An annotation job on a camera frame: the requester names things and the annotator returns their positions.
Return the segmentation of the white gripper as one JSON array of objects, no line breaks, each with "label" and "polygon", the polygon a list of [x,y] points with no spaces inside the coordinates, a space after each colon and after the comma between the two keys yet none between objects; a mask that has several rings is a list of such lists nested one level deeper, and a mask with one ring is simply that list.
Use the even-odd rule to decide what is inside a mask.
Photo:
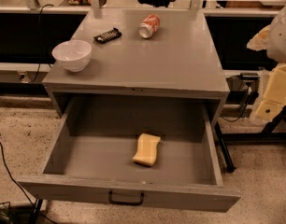
[{"label": "white gripper", "polygon": [[[255,51],[266,49],[269,31],[270,26],[267,25],[247,43],[247,48]],[[262,71],[254,118],[257,122],[270,122],[284,106],[286,106],[286,63],[278,63],[271,71]]]}]

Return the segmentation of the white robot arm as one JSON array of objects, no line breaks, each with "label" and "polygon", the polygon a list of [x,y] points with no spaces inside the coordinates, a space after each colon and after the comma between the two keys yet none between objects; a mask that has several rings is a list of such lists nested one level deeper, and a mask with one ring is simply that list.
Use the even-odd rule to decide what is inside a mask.
[{"label": "white robot arm", "polygon": [[247,43],[247,48],[265,50],[267,57],[277,62],[277,66],[264,76],[260,95],[250,115],[254,123],[267,123],[286,106],[286,5]]}]

